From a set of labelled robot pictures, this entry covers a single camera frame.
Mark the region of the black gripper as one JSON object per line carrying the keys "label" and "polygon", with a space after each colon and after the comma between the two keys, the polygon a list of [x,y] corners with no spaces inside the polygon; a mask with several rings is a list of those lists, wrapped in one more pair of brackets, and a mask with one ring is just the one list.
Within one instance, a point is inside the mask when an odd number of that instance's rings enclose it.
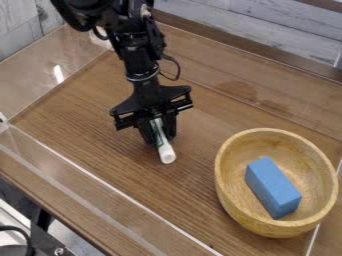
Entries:
{"label": "black gripper", "polygon": [[177,137],[177,115],[193,107],[192,87],[162,85],[158,73],[158,68],[145,71],[126,70],[134,91],[132,96],[110,110],[117,129],[137,127],[149,145],[157,143],[150,120],[162,118],[166,137],[173,140]]}

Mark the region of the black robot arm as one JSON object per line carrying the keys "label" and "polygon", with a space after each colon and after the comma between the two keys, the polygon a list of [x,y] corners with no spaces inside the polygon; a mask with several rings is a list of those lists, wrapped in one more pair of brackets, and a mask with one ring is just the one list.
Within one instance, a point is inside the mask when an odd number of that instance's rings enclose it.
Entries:
{"label": "black robot arm", "polygon": [[165,34],[153,16],[154,0],[51,0],[51,3],[77,31],[91,31],[110,42],[125,63],[134,92],[110,111],[115,127],[137,128],[146,143],[154,145],[153,121],[158,119],[166,138],[174,139],[177,116],[193,107],[192,87],[160,83],[160,61],[172,57],[165,54]]}

